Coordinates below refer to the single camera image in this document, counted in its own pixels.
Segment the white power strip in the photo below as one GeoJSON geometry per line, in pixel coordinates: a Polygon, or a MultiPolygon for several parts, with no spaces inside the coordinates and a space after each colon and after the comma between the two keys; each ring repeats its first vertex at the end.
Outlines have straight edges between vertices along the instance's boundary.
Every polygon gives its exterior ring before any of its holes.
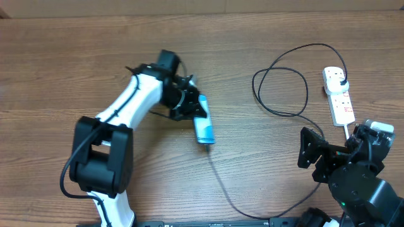
{"type": "MultiPolygon", "coordinates": [[[[345,80],[343,69],[335,66],[324,68],[322,75],[324,82],[326,78],[339,78],[340,81],[345,80]]],[[[355,121],[354,110],[348,91],[339,95],[327,95],[327,97],[334,126],[349,125],[355,121]]]]}

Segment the white charger plug adapter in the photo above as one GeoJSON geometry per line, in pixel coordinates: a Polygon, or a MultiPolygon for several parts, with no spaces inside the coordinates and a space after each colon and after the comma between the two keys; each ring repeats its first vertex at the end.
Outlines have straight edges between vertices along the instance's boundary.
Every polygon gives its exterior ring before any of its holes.
{"type": "Polygon", "coordinates": [[[348,91],[350,85],[349,82],[346,81],[342,84],[344,80],[340,81],[339,78],[326,78],[324,82],[324,90],[327,95],[339,95],[346,91],[348,91]]]}

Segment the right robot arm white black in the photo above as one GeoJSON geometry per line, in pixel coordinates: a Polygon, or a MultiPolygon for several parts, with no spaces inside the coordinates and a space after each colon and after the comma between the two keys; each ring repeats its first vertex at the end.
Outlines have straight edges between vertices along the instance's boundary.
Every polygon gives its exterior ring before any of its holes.
{"type": "Polygon", "coordinates": [[[354,226],[403,226],[403,198],[378,177],[394,139],[392,125],[373,120],[357,124],[344,146],[304,127],[297,165],[315,166],[313,180],[328,185],[354,226]]]}

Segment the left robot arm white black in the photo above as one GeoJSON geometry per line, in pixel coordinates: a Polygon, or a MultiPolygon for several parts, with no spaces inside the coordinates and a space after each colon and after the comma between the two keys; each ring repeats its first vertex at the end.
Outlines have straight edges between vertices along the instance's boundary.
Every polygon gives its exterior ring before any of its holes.
{"type": "Polygon", "coordinates": [[[99,226],[135,226],[136,215],[129,206],[126,189],[133,172],[133,132],[157,104],[169,109],[168,119],[192,120],[198,143],[215,144],[207,97],[199,92],[191,75],[179,76],[180,57],[162,50],[155,63],[131,68],[131,80],[117,99],[96,117],[77,121],[64,177],[76,182],[91,199],[101,217],[99,226]]]}

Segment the blue smartphone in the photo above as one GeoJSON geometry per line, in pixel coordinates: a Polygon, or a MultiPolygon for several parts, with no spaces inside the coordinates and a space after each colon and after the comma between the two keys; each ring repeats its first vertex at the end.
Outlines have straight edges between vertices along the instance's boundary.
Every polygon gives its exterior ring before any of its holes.
{"type": "Polygon", "coordinates": [[[205,95],[200,95],[199,103],[201,104],[202,109],[206,112],[206,117],[194,118],[194,128],[197,142],[200,144],[208,145],[215,144],[215,135],[213,131],[213,124],[211,121],[207,97],[205,95]]]}

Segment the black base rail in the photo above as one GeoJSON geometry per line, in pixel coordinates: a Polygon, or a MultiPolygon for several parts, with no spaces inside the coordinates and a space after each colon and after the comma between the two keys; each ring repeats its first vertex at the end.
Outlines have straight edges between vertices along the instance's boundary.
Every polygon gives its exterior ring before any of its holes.
{"type": "Polygon", "coordinates": [[[309,223],[300,222],[299,218],[273,218],[265,220],[244,221],[188,221],[163,222],[144,221],[137,222],[134,227],[298,227],[309,226],[309,223]]]}

